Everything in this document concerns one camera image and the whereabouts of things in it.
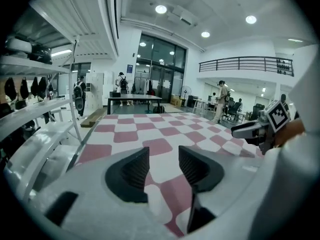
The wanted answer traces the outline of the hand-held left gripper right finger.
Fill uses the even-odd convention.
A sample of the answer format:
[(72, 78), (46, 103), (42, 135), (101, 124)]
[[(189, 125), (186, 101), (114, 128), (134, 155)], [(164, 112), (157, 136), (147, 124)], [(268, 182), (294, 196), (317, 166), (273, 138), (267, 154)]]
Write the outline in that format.
[(192, 192), (187, 224), (190, 234), (222, 215), (236, 201), (263, 160), (181, 145), (178, 161)]

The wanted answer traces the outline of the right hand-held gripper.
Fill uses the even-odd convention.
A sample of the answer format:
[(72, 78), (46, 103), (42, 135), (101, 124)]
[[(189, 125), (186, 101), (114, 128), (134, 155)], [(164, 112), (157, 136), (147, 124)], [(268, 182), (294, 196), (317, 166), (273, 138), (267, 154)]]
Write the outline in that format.
[(258, 113), (258, 119), (231, 127), (231, 135), (259, 146), (263, 155), (275, 145), (276, 133), (290, 121), (280, 100), (274, 100)]

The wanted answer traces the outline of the glass entrance door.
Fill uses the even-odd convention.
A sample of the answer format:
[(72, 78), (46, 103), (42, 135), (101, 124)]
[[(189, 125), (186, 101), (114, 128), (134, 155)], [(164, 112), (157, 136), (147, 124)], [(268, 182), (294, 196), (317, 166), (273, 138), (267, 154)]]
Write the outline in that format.
[(187, 51), (181, 46), (142, 34), (136, 55), (134, 90), (170, 103), (181, 94)]

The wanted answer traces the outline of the white lockers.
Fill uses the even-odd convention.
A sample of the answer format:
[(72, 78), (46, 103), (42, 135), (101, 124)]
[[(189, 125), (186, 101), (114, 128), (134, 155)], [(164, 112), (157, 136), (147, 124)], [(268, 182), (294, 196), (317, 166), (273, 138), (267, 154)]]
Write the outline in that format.
[(114, 73), (112, 71), (89, 72), (86, 74), (85, 82), (85, 108), (95, 111), (107, 106), (109, 94), (114, 90)]

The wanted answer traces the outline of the person's right forearm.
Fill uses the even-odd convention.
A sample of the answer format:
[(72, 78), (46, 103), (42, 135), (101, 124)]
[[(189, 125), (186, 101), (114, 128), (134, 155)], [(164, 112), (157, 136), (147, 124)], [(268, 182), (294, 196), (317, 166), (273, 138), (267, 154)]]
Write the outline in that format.
[(294, 138), (297, 135), (301, 135), (305, 132), (305, 127), (300, 118), (294, 119), (288, 122), (283, 128), (281, 128), (274, 136), (274, 146), (280, 147), (284, 145), (288, 140)]

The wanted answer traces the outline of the black standing fan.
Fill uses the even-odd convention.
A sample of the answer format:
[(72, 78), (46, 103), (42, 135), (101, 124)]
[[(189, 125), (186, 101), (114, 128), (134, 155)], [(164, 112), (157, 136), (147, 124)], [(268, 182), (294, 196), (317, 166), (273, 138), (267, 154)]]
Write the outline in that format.
[(188, 98), (192, 94), (192, 90), (189, 86), (184, 85), (181, 88), (180, 100), (181, 106), (184, 107), (188, 103)]

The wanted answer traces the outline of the wooden pallet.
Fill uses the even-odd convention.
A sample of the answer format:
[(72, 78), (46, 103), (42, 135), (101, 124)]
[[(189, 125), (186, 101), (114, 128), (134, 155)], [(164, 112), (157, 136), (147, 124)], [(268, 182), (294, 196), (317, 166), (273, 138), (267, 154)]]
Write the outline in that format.
[(80, 123), (81, 128), (91, 128), (95, 125), (97, 121), (105, 116), (107, 113), (107, 107), (99, 108), (85, 118), (83, 122)]

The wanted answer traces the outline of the black table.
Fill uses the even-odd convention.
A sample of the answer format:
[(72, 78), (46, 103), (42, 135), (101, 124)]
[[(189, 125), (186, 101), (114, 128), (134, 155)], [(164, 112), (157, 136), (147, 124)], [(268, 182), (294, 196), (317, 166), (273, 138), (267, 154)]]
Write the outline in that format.
[(162, 98), (147, 94), (117, 94), (116, 97), (110, 96), (107, 101), (107, 115), (111, 114), (111, 101), (157, 101), (157, 105), (160, 106)]

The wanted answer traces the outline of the cardboard boxes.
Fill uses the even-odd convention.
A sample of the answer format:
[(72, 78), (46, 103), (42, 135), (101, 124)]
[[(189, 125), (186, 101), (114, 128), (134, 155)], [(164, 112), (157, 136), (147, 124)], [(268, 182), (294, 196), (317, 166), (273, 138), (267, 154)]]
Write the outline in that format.
[(172, 95), (170, 99), (170, 104), (175, 107), (181, 107), (185, 100), (180, 98), (178, 95)]

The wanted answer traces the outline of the pink white checkered cloth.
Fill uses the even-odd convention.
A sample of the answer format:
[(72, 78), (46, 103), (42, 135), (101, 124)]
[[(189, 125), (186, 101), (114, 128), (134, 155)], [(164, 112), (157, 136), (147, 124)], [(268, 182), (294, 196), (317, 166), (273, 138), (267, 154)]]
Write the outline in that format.
[(179, 167), (178, 148), (189, 146), (223, 155), (260, 157), (258, 147), (190, 112), (107, 115), (88, 135), (76, 165), (142, 147), (149, 148), (145, 192), (150, 209), (172, 233), (187, 233), (191, 187)]

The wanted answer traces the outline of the black balcony railing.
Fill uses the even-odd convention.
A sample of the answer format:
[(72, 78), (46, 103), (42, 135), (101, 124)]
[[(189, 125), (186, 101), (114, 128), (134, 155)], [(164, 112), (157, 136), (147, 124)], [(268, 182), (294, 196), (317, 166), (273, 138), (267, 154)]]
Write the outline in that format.
[(208, 60), (199, 63), (199, 72), (251, 70), (294, 77), (293, 60), (271, 56), (238, 56)]

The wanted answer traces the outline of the black office chair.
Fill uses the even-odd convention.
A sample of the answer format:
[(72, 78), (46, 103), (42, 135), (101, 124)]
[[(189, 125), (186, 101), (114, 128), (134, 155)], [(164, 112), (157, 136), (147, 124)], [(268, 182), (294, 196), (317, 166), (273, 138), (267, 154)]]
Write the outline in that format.
[(262, 104), (259, 104), (259, 103), (255, 104), (255, 105), (253, 106), (253, 110), (252, 110), (252, 113), (251, 113), (251, 116), (250, 116), (250, 119), (249, 119), (249, 120), (250, 120), (250, 121), (257, 120), (257, 119), (258, 119), (258, 116), (259, 116), (259, 114), (260, 114), (260, 111), (262, 111), (264, 108), (265, 108), (265, 106), (262, 105)]
[(238, 113), (242, 111), (242, 108), (243, 103), (242, 99), (240, 98), (238, 102), (235, 102), (234, 105), (228, 109), (226, 119), (231, 121), (232, 123), (236, 123), (239, 120)]

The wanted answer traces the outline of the ceiling air conditioner unit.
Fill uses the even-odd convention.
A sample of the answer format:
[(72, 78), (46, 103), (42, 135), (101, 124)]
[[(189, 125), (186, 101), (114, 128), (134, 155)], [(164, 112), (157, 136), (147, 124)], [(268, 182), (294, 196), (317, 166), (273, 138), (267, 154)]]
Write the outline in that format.
[(174, 6), (166, 12), (167, 19), (177, 25), (197, 26), (199, 19), (180, 5)]

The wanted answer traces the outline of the black hanging bag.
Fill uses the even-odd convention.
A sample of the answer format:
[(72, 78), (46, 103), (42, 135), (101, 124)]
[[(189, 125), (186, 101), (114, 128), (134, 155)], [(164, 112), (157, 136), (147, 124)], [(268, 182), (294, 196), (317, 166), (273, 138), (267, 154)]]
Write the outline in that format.
[(22, 78), (20, 84), (20, 96), (23, 100), (29, 97), (28, 83), (25, 77)]
[(30, 87), (30, 92), (31, 94), (36, 97), (38, 95), (39, 92), (39, 84), (38, 84), (38, 78), (34, 77), (32, 85)]
[(5, 82), (4, 92), (10, 101), (14, 101), (17, 98), (17, 91), (12, 77), (9, 77)]
[(47, 90), (47, 80), (45, 77), (42, 77), (38, 83), (38, 88), (37, 88), (37, 96), (39, 99), (42, 99), (42, 100), (45, 99), (46, 90)]

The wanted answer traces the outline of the black helmet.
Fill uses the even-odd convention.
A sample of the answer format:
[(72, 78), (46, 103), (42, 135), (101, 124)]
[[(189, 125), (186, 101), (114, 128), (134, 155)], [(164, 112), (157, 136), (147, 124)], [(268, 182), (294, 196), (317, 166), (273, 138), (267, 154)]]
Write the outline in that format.
[(27, 58), (32, 61), (52, 65), (52, 50), (43, 45), (35, 44), (31, 46), (31, 53)]

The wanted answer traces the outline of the white metal shelf rack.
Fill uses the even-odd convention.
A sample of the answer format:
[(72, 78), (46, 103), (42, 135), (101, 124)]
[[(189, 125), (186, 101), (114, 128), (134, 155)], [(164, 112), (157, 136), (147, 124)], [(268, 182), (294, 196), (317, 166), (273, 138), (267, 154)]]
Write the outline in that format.
[[(59, 73), (68, 75), (68, 86), (71, 88), (73, 86), (73, 71), (71, 68), (14, 56), (2, 56), (0, 58), (1, 77), (46, 77), (48, 75), (56, 76)], [(52, 99), (28, 105), (0, 119), (1, 142), (26, 123), (37, 120), (44, 113), (50, 113), (64, 105), (69, 105), (72, 120), (48, 122), (17, 149), (4, 168), (13, 188), (13, 193), (20, 201), (28, 201), (35, 181), (51, 155), (61, 152), (61, 158), (64, 160), (70, 158), (70, 152), (74, 151), (75, 148), (62, 145), (61, 141), (70, 134), (71, 129), (75, 130), (73, 137), (79, 142), (82, 141), (72, 94), (70, 93), (66, 99)]]

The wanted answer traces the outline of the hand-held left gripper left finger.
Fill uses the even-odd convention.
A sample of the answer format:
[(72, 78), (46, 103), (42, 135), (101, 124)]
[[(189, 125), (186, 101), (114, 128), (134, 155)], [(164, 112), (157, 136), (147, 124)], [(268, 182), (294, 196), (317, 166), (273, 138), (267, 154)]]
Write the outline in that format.
[(143, 147), (77, 165), (32, 204), (67, 238), (173, 238), (150, 210), (149, 158)]

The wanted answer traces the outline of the white helmet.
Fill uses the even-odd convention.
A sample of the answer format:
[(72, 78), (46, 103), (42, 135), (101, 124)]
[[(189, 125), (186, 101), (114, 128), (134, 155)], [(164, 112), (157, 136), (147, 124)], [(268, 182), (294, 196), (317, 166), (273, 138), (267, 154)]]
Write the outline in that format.
[(25, 53), (29, 55), (32, 53), (32, 44), (30, 42), (15, 37), (7, 39), (4, 47), (10, 54)]

